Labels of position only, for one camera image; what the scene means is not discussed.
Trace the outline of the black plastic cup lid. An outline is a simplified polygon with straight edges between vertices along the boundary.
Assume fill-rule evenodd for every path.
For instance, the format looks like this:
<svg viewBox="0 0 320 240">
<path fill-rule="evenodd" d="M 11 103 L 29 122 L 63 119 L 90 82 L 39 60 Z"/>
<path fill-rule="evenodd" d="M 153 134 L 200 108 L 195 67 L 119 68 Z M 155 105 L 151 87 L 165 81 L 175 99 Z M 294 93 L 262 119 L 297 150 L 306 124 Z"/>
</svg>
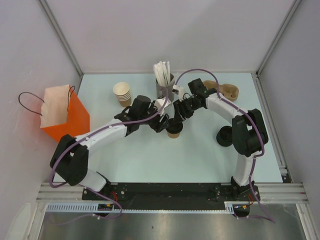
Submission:
<svg viewBox="0 0 320 240">
<path fill-rule="evenodd" d="M 166 131 L 170 134 L 179 134 L 183 130 L 183 123 L 174 123 L 174 119 L 170 118 L 167 121 Z"/>
</svg>

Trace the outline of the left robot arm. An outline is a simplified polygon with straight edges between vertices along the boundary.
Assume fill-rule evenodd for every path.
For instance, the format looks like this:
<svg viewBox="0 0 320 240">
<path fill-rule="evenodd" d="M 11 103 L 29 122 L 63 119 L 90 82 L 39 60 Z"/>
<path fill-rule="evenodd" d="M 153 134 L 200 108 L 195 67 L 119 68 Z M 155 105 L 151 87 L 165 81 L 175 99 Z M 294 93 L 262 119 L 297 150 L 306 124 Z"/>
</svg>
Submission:
<svg viewBox="0 0 320 240">
<path fill-rule="evenodd" d="M 162 131 L 169 119 L 164 113 L 165 108 L 170 104 L 168 97 L 151 101 L 147 96 L 138 95 L 131 105 L 101 128 L 75 137 L 64 135 L 49 164 L 52 169 L 50 178 L 58 174 L 65 184 L 81 185 L 92 189 L 98 199 L 107 199 L 111 188 L 106 177 L 90 169 L 91 155 L 99 148 L 137 131 L 140 125 Z"/>
</svg>

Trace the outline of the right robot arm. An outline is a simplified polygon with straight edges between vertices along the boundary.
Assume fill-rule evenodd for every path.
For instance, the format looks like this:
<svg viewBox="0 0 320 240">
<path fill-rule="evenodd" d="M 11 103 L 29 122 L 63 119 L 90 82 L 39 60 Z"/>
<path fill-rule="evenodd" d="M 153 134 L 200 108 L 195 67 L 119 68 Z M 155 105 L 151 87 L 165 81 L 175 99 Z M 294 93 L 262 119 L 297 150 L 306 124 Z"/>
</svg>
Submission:
<svg viewBox="0 0 320 240">
<path fill-rule="evenodd" d="M 173 102 L 174 117 L 169 126 L 181 132 L 183 122 L 200 108 L 213 111 L 229 122 L 225 127 L 227 132 L 220 130 L 216 140 L 221 146 L 233 145 L 238 153 L 230 194 L 235 200 L 242 201 L 249 194 L 248 188 L 253 187 L 256 159 L 265 153 L 265 144 L 269 141 L 262 113 L 258 109 L 244 111 L 235 105 L 221 93 L 223 85 L 207 88 L 197 78 L 189 82 L 188 87 L 191 92 L 189 97 L 185 97 L 183 87 L 174 85 L 172 88 L 179 99 Z"/>
</svg>

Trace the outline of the single brown paper cup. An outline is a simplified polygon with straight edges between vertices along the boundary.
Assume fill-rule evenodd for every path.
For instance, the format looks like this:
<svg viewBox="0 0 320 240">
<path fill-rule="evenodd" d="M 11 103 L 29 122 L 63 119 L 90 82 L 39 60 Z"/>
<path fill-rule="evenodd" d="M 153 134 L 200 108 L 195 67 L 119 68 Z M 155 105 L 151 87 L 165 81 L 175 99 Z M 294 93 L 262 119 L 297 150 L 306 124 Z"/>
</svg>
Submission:
<svg viewBox="0 0 320 240">
<path fill-rule="evenodd" d="M 172 139 L 176 139 L 176 138 L 178 138 L 179 136 L 180 136 L 180 133 L 179 132 L 174 132 L 174 133 L 172 133 L 172 132 L 167 132 L 167 135 L 170 137 L 170 138 L 172 138 Z"/>
</svg>

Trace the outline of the orange paper bag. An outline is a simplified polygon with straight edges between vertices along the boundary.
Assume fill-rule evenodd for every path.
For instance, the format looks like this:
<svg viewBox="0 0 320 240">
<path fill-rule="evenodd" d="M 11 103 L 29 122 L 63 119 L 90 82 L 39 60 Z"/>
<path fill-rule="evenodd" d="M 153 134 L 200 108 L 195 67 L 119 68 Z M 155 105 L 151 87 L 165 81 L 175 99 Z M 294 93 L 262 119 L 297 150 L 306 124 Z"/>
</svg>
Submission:
<svg viewBox="0 0 320 240">
<path fill-rule="evenodd" d="M 90 114 L 74 85 L 48 87 L 38 99 L 42 102 L 40 112 L 21 106 L 40 116 L 40 128 L 57 143 L 65 135 L 76 137 L 90 131 Z"/>
</svg>

